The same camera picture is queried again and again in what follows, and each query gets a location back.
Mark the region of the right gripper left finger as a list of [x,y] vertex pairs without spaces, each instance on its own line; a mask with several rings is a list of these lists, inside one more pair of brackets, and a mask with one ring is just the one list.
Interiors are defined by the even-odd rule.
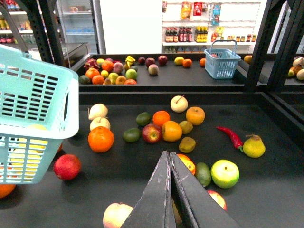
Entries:
[[171,161],[163,151],[157,165],[123,228],[171,227]]

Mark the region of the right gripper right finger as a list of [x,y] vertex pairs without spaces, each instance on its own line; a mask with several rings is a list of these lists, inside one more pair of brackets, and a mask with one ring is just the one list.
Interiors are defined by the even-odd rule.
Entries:
[[176,153],[170,153],[170,160],[171,195],[186,228],[240,227],[209,195]]

